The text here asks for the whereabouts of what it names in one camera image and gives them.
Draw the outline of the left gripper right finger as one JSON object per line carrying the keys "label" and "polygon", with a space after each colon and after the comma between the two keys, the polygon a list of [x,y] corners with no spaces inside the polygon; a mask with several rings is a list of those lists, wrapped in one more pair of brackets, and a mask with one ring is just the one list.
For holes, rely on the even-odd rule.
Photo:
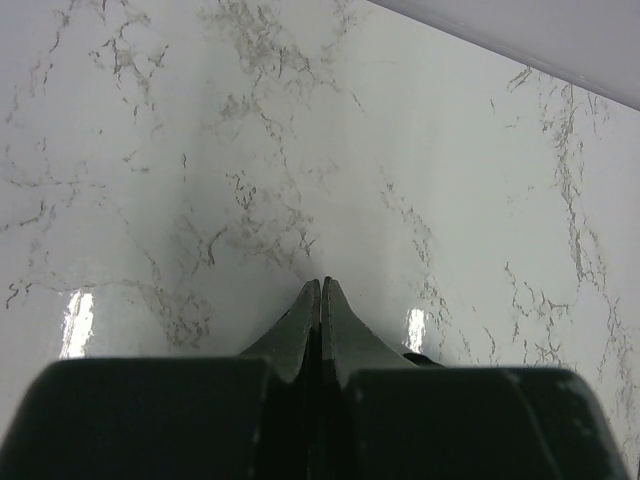
{"label": "left gripper right finger", "polygon": [[321,300],[326,451],[338,479],[624,479],[586,382],[560,368],[420,368]]}

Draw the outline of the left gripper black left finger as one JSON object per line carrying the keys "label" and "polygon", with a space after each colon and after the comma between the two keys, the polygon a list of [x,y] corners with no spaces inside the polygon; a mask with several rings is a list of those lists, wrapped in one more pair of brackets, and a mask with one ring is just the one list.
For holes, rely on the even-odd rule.
{"label": "left gripper black left finger", "polygon": [[49,365],[1,446],[5,479],[304,479],[320,286],[230,357]]}

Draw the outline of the black t-shirt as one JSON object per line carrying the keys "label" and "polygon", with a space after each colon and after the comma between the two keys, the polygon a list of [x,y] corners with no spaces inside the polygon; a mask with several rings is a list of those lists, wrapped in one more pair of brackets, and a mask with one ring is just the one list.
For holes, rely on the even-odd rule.
{"label": "black t-shirt", "polygon": [[403,354],[403,357],[420,368],[443,368],[443,365],[431,360],[429,357],[416,353],[416,352],[407,352]]}

